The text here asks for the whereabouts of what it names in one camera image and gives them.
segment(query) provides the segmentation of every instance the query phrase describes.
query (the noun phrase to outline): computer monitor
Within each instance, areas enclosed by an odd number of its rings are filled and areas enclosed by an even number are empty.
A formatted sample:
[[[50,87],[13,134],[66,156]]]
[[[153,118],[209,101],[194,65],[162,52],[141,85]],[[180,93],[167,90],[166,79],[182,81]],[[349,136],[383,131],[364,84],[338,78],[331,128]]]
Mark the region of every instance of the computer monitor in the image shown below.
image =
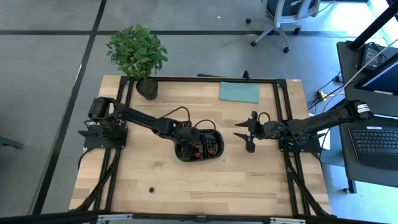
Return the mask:
[[[389,58],[355,84],[355,88],[376,93],[398,95],[398,54]]]

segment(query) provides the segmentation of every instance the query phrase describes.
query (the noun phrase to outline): desk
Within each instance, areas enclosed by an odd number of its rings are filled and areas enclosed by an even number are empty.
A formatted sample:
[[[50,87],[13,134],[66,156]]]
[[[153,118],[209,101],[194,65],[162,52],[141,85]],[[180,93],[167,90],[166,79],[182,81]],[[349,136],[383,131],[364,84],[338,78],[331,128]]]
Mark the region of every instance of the desk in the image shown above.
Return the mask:
[[[116,98],[120,78],[104,76],[99,95]],[[278,142],[256,141],[256,152],[250,154],[244,149],[244,141],[233,134],[247,132],[234,124],[245,121],[252,110],[266,111],[271,119],[277,119],[272,85],[258,85],[259,104],[220,101],[218,82],[161,81],[159,95],[153,101],[145,100],[134,87],[130,107],[136,110],[159,117],[178,106],[186,106],[193,124],[201,119],[212,119],[223,135],[224,153],[210,161],[181,162],[175,156],[171,141],[128,123],[129,136],[121,154],[111,211],[291,216],[287,176]],[[294,118],[306,118],[308,111],[301,82],[287,80],[287,86]],[[177,111],[170,118],[185,120],[187,117],[184,111]],[[203,123],[200,128],[211,128],[211,124]],[[103,154],[103,149],[94,149],[82,160],[70,208],[79,206],[93,190],[100,175]],[[311,154],[300,155],[307,188],[330,213],[320,163]],[[295,192],[302,213],[297,186]]]
[[[340,61],[341,74],[343,75],[344,83],[355,75],[358,69],[355,65],[358,64],[361,54],[353,52],[347,47],[346,42],[337,43],[337,52]],[[385,55],[387,58],[397,52],[396,49],[387,49]],[[358,78],[363,77],[364,74],[359,74]],[[370,91],[358,90],[353,85],[348,85],[345,88],[347,100],[362,100],[366,102],[372,112],[377,114],[384,114],[390,116],[398,116],[398,97],[382,94],[375,94]],[[382,124],[385,126],[398,126],[398,121],[386,118],[372,118],[370,124]],[[355,124],[340,125],[340,138],[344,152],[344,162],[346,175],[349,180],[359,180],[374,184],[382,184],[391,187],[398,187],[398,171],[384,170],[368,166],[363,166],[357,162],[354,147],[349,138],[348,128]]]

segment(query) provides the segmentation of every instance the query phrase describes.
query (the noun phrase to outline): chair wheel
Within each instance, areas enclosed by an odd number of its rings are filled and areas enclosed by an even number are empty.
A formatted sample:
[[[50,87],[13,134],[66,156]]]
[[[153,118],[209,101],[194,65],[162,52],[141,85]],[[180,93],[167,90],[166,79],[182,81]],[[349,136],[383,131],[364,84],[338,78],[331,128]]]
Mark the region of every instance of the chair wheel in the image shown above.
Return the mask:
[[[299,34],[300,31],[301,31],[301,28],[298,27],[298,28],[294,29],[293,34],[297,35],[297,34]]]

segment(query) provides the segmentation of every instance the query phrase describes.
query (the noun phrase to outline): office chair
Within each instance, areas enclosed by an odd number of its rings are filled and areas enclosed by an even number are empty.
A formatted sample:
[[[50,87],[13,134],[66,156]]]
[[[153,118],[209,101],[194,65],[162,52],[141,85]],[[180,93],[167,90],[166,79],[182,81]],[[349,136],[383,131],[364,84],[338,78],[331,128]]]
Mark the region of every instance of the office chair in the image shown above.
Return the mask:
[[[257,43],[265,37],[268,33],[272,34],[275,30],[283,38],[287,47],[283,50],[284,53],[289,52],[290,44],[287,41],[286,33],[281,28],[282,23],[296,22],[306,17],[315,17],[318,15],[320,0],[261,0],[260,17],[263,19],[273,20],[274,22],[265,30],[258,38],[256,38],[251,45],[255,47]],[[247,18],[246,23],[251,23],[251,19]],[[300,32],[300,27],[294,30],[297,35]]]

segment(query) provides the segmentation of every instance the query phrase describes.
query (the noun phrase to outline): green leaves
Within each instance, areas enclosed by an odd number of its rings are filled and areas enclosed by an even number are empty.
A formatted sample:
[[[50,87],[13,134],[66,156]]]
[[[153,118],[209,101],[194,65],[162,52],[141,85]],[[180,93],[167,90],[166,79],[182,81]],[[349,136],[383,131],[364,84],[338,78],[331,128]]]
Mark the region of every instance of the green leaves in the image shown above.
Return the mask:
[[[110,49],[106,55],[129,77],[147,78],[152,69],[156,73],[162,69],[162,62],[169,60],[163,55],[167,54],[167,49],[157,36],[139,24],[111,35],[111,42],[106,46]]]

